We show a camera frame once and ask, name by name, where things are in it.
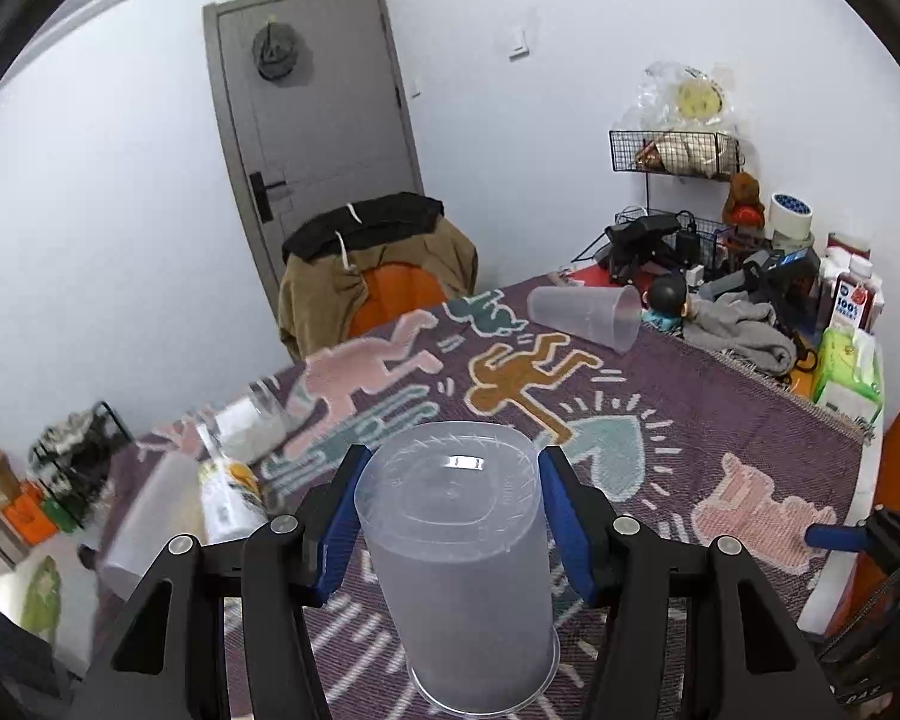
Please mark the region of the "translucent plastic cup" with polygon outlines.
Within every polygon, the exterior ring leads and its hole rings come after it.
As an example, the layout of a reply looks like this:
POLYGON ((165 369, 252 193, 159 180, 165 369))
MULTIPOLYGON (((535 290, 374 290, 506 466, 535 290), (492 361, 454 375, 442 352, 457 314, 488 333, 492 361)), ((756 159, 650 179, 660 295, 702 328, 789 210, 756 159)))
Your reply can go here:
POLYGON ((497 718, 559 660, 538 456, 517 429, 442 421, 386 439, 354 491, 408 671, 427 702, 497 718))

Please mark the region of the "translucent cup lying left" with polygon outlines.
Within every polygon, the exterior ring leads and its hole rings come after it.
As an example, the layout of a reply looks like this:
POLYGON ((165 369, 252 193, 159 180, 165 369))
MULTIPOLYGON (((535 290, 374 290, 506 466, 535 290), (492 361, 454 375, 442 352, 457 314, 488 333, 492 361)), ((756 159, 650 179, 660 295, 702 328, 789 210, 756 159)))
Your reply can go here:
POLYGON ((198 461, 187 455, 165 455, 116 528, 97 572, 103 585, 121 600, 130 598, 174 536, 191 535, 199 543, 205 541, 198 468, 198 461))

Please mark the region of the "translucent cup lying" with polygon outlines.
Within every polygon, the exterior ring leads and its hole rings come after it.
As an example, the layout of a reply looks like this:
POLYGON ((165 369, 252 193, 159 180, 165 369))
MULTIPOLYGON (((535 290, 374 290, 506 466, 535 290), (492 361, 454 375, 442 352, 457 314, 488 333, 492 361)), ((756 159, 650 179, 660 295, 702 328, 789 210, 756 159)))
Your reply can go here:
POLYGON ((121 600, 130 598, 174 536, 191 535, 199 543, 205 541, 198 468, 198 461, 187 455, 165 455, 116 528, 97 572, 103 585, 121 600))
POLYGON ((642 325, 642 304, 633 286, 538 286, 526 298, 532 322, 618 355, 634 346, 642 325))

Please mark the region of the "translucent cup lying far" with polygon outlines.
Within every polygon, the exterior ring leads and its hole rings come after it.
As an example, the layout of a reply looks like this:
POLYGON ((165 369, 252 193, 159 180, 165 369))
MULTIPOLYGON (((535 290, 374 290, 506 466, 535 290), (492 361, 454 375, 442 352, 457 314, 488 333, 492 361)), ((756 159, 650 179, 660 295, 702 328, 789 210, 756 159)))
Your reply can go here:
POLYGON ((526 298, 532 322, 618 355, 634 346, 642 325, 642 304, 633 286, 538 286, 526 298))

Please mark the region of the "white yellow labelled bottle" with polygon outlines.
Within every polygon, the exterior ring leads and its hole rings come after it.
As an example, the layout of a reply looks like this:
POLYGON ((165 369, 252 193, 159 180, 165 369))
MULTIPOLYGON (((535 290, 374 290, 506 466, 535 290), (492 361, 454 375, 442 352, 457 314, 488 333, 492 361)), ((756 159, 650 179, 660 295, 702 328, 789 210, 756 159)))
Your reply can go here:
POLYGON ((247 538, 265 525, 260 489, 247 465, 211 458, 199 465, 198 479, 209 544, 247 538))

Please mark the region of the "orange box on floor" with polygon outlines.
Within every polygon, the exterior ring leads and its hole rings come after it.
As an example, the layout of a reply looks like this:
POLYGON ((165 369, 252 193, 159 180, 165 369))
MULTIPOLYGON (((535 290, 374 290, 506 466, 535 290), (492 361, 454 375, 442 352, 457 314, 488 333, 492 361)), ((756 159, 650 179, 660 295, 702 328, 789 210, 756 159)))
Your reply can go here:
POLYGON ((32 491, 22 491, 2 507, 1 513, 27 546, 37 546, 58 533, 58 527, 41 508, 40 496, 32 491))

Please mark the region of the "clear white plastic bottle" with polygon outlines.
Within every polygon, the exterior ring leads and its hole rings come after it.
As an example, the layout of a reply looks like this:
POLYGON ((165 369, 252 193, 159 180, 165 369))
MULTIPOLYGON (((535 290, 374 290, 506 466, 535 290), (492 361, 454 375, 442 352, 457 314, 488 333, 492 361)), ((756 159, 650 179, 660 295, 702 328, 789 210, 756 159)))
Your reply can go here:
POLYGON ((214 460, 253 465, 279 449, 289 429, 278 399, 266 385, 254 383, 243 397, 201 418, 196 432, 214 460))

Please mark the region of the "green tissue pack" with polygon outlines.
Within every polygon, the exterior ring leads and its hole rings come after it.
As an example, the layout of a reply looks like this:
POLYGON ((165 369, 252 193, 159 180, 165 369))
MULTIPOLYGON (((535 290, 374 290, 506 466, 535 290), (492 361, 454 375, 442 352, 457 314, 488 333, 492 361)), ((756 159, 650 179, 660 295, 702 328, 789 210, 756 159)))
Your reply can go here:
POLYGON ((811 398, 820 408, 862 424, 883 411, 883 374, 877 340, 865 330, 826 328, 818 348, 811 398))

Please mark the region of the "black round-head figurine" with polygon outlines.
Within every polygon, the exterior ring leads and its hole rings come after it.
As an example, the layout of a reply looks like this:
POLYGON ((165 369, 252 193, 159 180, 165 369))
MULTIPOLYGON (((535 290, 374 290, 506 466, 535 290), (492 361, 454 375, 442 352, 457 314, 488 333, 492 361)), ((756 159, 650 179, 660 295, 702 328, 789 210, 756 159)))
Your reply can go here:
POLYGON ((679 273, 663 275, 653 280, 642 298, 642 319, 656 330, 673 332, 689 312, 688 287, 679 273))

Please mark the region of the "red white juice carton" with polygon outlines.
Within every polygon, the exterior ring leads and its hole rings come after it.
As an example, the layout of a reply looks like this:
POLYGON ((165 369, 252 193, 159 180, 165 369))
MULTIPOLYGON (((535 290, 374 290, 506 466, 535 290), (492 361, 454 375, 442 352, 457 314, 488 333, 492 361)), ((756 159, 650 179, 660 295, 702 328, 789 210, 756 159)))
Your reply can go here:
POLYGON ((841 273, 834 284, 829 325, 846 332, 868 332, 877 296, 878 289, 873 281, 859 277, 852 271, 841 273))

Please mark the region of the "black device pile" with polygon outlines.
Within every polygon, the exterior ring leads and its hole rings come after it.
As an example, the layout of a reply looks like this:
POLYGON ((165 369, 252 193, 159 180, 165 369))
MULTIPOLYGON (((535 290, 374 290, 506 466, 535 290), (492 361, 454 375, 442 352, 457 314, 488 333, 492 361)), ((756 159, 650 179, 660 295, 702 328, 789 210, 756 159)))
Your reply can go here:
POLYGON ((605 234, 610 241, 610 277, 615 283, 634 281, 649 263, 665 271, 686 270, 701 263, 696 226, 685 226, 674 213, 611 224, 605 234))

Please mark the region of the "brown plush toy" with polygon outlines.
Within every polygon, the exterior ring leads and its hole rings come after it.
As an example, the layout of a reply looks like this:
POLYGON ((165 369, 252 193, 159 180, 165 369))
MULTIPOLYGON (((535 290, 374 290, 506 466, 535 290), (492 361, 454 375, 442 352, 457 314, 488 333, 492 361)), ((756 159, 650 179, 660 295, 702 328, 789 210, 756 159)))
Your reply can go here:
POLYGON ((731 176, 722 221, 728 226, 752 229, 763 229, 766 226, 766 209, 761 202, 759 182, 751 174, 736 172, 731 176))

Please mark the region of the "clear plastic bag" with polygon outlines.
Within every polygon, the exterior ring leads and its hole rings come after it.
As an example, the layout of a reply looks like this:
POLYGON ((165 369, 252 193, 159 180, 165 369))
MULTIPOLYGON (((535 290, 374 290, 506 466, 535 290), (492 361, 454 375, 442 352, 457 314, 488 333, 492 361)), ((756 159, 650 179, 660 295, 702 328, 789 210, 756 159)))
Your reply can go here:
POLYGON ((710 75, 678 62, 653 62, 644 70, 632 115, 642 128, 733 132, 736 115, 728 94, 710 75))

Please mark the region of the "grey cap on door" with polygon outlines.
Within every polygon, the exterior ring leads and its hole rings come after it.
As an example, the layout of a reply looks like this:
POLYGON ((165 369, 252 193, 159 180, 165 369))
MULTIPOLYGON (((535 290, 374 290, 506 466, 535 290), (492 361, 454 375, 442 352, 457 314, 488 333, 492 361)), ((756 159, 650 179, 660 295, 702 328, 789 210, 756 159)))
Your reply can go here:
POLYGON ((302 41, 295 29, 281 21, 268 21, 253 37, 251 58, 265 82, 280 82, 294 73, 302 41))

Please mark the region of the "white wall switch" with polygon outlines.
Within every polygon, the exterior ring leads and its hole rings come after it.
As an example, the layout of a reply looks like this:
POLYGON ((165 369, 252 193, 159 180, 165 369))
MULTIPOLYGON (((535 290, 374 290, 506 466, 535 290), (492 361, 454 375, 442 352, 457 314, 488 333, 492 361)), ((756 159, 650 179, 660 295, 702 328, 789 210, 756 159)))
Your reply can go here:
POLYGON ((532 52, 530 43, 528 43, 528 34, 523 26, 515 26, 507 32, 507 59, 510 62, 514 60, 525 59, 532 52))

